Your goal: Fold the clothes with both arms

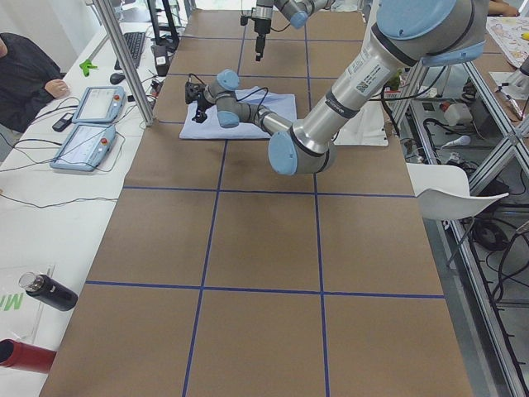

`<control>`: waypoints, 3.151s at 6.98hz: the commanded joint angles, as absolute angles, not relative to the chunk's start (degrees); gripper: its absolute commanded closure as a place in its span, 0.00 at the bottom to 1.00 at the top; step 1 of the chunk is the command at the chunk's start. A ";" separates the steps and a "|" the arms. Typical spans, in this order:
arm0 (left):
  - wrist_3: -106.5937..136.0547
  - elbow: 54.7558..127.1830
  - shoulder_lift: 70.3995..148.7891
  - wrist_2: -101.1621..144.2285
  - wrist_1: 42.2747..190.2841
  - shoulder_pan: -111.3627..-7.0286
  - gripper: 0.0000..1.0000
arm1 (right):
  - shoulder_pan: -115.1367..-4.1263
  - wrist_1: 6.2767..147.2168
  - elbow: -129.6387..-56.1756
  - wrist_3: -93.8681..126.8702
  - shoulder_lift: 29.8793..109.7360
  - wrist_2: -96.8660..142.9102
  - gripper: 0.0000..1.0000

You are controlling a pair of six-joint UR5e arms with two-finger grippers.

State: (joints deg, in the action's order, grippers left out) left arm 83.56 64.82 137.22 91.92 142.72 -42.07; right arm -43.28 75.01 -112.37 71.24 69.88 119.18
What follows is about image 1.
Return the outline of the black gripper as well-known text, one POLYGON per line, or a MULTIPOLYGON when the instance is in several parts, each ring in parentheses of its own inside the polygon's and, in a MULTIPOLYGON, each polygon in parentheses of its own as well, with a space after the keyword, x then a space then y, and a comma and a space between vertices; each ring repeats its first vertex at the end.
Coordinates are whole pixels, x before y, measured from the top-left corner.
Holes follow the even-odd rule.
POLYGON ((258 18, 255 17, 254 21, 254 32, 257 34, 255 43, 255 60, 260 62, 263 58, 265 50, 266 36, 271 31, 271 20, 269 18, 258 18))
POLYGON ((196 123, 204 123, 207 120, 207 110, 213 106, 213 103, 206 99, 204 93, 199 93, 196 96, 196 103, 197 108, 192 120, 196 123))

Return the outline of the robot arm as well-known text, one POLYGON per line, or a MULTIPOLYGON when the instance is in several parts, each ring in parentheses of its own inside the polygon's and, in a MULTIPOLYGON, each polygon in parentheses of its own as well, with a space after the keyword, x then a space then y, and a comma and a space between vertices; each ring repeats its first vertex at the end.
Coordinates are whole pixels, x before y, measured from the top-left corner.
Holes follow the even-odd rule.
POLYGON ((254 22, 254 32, 257 34, 255 43, 255 60, 261 61, 264 51, 266 36, 272 31, 272 19, 276 8, 295 29, 305 26, 308 18, 314 13, 325 9, 329 10, 334 4, 332 0, 261 0, 248 13, 242 13, 240 23, 245 26, 249 20, 254 22))
POLYGON ((236 98, 240 80, 225 69, 210 84, 185 85, 186 103, 196 103, 193 120, 217 108, 221 127, 251 123, 269 134, 268 158, 281 175, 316 174, 336 158, 332 137, 405 67, 454 65, 484 50, 486 1, 382 1, 363 50, 309 114, 290 122, 262 104, 236 98))

